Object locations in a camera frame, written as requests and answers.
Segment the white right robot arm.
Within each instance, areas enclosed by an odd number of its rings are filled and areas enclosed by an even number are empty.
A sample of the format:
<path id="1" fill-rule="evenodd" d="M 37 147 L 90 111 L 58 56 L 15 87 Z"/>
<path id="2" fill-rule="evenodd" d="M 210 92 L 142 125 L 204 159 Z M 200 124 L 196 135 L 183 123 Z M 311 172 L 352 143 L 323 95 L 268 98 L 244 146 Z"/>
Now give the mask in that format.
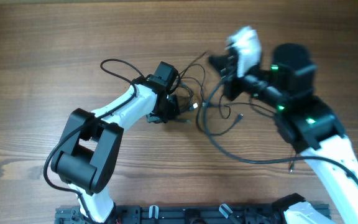
<path id="1" fill-rule="evenodd" d="M 227 54 L 212 55 L 219 87 L 229 100 L 248 93 L 275 108 L 278 133 L 317 175 L 346 223 L 358 223 L 358 160 L 334 111 L 314 94 L 316 65 L 305 47 L 282 44 L 269 70 L 260 67 L 259 46 L 229 45 Z"/>

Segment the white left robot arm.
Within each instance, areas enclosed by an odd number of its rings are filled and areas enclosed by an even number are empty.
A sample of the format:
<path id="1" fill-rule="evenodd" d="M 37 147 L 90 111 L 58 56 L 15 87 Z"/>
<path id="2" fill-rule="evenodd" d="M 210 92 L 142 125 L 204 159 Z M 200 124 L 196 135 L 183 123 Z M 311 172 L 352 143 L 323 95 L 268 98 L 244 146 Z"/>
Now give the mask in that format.
<path id="1" fill-rule="evenodd" d="M 76 194 L 81 222 L 116 222 L 107 184 L 123 134 L 142 117 L 150 123 L 167 123 L 179 114 L 172 95 L 179 76 L 174 66 L 160 62 L 155 73 L 129 81 L 129 89 L 112 103 L 91 112 L 78 108 L 69 115 L 58 144 L 45 161 L 43 175 L 51 184 L 48 171 L 53 171 L 68 185 L 57 189 Z"/>

